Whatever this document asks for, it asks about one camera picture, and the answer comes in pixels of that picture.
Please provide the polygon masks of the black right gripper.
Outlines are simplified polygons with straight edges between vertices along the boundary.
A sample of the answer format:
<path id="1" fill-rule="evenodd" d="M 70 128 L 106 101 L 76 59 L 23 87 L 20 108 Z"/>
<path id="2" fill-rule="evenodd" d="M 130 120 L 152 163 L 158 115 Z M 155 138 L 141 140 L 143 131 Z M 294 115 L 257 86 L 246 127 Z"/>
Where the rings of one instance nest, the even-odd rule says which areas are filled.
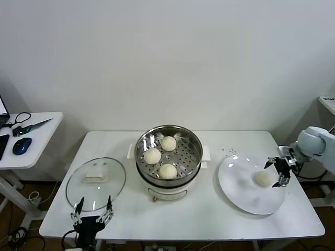
<path id="1" fill-rule="evenodd" d="M 285 159 L 279 157 L 269 157 L 264 165 L 264 169 L 267 169 L 273 164 L 275 166 L 277 173 L 279 174 L 279 177 L 278 181 L 272 185 L 272 188 L 286 187 L 291 177 L 290 174 L 291 167 L 288 165 Z"/>

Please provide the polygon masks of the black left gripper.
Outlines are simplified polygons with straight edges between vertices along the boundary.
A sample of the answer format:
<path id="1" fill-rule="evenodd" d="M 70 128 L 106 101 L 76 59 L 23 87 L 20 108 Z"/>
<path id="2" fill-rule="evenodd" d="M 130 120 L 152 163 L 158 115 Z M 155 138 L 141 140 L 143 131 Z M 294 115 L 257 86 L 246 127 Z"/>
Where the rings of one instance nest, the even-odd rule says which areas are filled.
<path id="1" fill-rule="evenodd" d="M 84 197 L 75 206 L 75 211 L 70 214 L 73 221 L 74 230 L 78 234 L 78 244 L 93 244 L 96 239 L 96 234 L 105 228 L 105 223 L 114 216 L 111 196 L 108 197 L 106 210 L 100 216 L 86 216 L 80 218 Z"/>

